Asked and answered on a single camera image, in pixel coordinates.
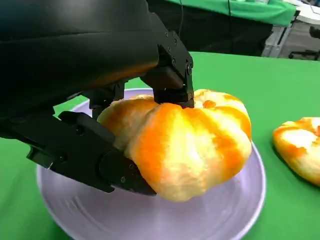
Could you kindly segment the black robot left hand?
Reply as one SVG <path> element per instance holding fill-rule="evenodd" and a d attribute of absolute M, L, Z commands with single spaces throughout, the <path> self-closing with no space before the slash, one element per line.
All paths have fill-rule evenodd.
<path fill-rule="evenodd" d="M 28 159 L 80 183 L 153 196 L 97 118 L 137 77 L 157 103 L 192 107 L 193 66 L 145 0 L 3 0 L 0 136 L 29 145 Z"/>

